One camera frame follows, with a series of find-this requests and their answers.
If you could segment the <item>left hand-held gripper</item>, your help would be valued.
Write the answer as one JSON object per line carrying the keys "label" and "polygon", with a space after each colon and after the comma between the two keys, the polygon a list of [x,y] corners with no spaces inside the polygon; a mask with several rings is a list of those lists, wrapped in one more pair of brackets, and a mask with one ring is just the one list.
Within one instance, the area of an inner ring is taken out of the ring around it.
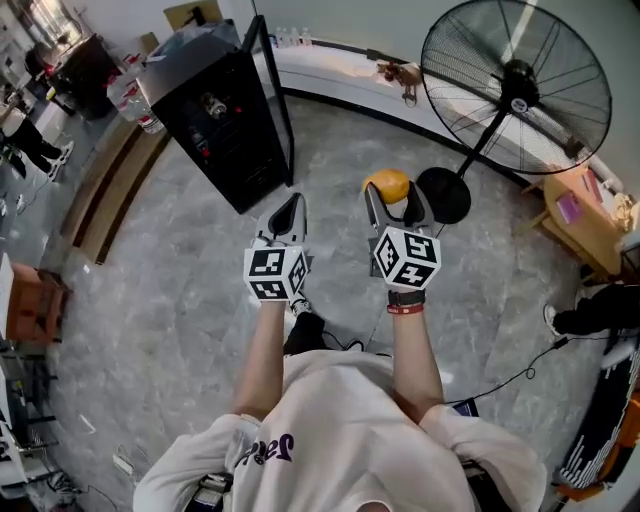
{"label": "left hand-held gripper", "polygon": [[265,211],[244,252],[243,280],[261,302],[292,301],[310,273],[307,252],[306,200],[292,194],[280,206]]}

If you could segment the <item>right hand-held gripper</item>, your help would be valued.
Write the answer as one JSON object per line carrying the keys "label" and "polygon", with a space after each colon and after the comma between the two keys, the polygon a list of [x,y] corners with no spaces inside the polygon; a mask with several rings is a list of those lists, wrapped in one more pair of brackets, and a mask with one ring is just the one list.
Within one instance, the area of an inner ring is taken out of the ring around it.
{"label": "right hand-held gripper", "polygon": [[409,182],[406,227],[396,223],[373,182],[364,199],[375,236],[369,239],[369,275],[391,287],[424,290],[441,269],[440,241],[432,236],[435,218],[422,190]]}

